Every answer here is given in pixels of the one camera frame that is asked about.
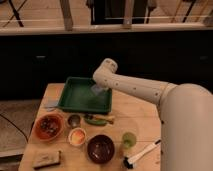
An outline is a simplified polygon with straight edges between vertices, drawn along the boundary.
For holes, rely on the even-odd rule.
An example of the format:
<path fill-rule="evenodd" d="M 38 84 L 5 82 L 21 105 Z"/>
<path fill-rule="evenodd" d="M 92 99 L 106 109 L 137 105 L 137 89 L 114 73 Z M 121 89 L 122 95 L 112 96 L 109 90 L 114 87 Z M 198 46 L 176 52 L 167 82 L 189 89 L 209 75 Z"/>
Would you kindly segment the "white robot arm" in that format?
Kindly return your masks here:
<path fill-rule="evenodd" d="M 106 58 L 95 70 L 99 90 L 111 88 L 157 106 L 161 121 L 160 171 L 213 171 L 213 93 L 191 83 L 118 75 Z"/>

